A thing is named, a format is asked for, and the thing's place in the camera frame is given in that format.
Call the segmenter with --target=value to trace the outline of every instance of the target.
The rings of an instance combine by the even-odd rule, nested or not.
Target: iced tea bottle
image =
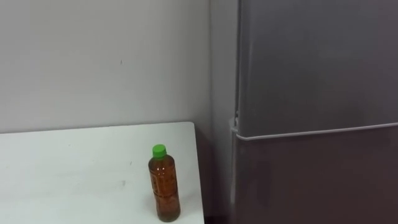
[[[162,144],[152,149],[153,158],[149,161],[150,179],[155,194],[157,216],[163,222],[172,222],[180,215],[177,176],[174,159]]]

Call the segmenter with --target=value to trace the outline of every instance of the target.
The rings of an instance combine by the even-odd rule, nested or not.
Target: brown liquid
[[[156,199],[157,216],[163,222],[172,222],[180,216],[177,176],[173,157],[149,161],[150,178]]]

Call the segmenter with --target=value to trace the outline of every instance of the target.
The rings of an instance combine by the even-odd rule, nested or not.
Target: stainless steel surface
[[[398,128],[235,139],[233,224],[398,223]]]
[[[244,138],[398,122],[398,1],[242,0]]]

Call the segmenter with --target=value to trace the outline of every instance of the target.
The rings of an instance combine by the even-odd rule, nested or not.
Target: white table
[[[155,224],[148,161],[175,158],[181,216],[204,224],[192,123],[0,134],[0,223]]]

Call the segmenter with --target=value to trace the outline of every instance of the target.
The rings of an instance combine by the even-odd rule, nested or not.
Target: refrigerator
[[[398,1],[211,3],[215,213],[398,223]]]

